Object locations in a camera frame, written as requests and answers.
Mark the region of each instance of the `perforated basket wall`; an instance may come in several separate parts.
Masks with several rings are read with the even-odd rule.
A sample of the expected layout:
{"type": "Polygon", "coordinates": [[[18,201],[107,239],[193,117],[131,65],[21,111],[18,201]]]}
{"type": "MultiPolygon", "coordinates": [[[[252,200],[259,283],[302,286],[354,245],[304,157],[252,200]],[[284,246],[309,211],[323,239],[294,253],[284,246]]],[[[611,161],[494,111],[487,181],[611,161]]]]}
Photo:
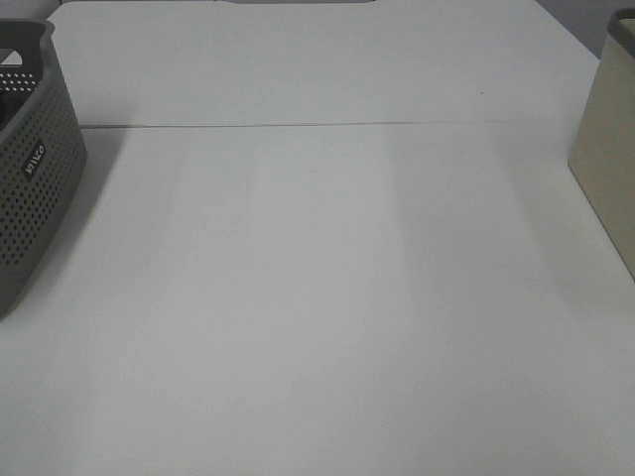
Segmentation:
{"type": "Polygon", "coordinates": [[[0,48],[22,57],[0,66],[0,313],[53,238],[86,159],[52,31],[48,22],[0,20],[0,48]]]}

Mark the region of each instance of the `table surface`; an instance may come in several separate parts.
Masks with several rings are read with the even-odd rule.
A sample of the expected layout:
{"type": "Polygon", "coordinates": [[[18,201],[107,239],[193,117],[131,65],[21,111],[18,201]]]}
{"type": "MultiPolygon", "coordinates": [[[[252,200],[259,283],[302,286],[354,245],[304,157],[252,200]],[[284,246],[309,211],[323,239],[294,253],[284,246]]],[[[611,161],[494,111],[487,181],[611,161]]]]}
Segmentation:
{"type": "Polygon", "coordinates": [[[2,476],[633,474],[633,281],[567,168],[596,60],[533,2],[53,20],[82,123],[259,127],[83,131],[2,476]],[[322,121],[366,125],[263,126],[322,121]]]}
{"type": "Polygon", "coordinates": [[[78,2],[51,20],[84,125],[577,121],[597,66],[534,0],[78,2]]]}
{"type": "Polygon", "coordinates": [[[85,131],[1,322],[2,474],[633,474],[568,126],[85,131]]]}

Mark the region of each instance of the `basket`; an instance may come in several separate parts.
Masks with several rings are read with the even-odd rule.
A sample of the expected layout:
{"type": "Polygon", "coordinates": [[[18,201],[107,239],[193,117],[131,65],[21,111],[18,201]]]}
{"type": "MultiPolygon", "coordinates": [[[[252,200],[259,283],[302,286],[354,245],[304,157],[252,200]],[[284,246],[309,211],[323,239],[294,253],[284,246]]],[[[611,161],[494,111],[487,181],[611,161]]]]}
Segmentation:
{"type": "Polygon", "coordinates": [[[70,204],[86,160],[53,24],[0,20],[0,314],[11,309],[70,204]]]}
{"type": "Polygon", "coordinates": [[[569,165],[635,277],[635,9],[608,33],[569,165]]]}

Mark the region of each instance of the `white table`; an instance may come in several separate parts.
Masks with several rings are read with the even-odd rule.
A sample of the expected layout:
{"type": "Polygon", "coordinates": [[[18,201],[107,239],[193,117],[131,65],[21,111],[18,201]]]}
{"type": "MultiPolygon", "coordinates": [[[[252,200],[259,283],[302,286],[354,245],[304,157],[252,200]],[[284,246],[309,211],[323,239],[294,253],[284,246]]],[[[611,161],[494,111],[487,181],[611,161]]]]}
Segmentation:
{"type": "Polygon", "coordinates": [[[629,475],[633,283],[557,121],[85,132],[3,476],[629,475]]]}
{"type": "Polygon", "coordinates": [[[0,321],[2,476],[633,474],[633,282],[566,164],[596,61],[538,6],[53,20],[124,127],[0,321]]]}
{"type": "Polygon", "coordinates": [[[534,0],[79,2],[51,20],[84,125],[576,122],[597,66],[534,0]]]}

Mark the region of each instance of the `beige container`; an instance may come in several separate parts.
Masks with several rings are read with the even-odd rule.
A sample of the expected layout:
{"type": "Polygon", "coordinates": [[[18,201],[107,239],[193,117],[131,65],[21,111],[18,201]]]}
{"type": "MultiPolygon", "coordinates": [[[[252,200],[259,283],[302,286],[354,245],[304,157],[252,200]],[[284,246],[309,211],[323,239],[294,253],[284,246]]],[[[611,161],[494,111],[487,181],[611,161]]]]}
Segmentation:
{"type": "Polygon", "coordinates": [[[635,9],[608,33],[569,165],[635,277],[635,9]]]}

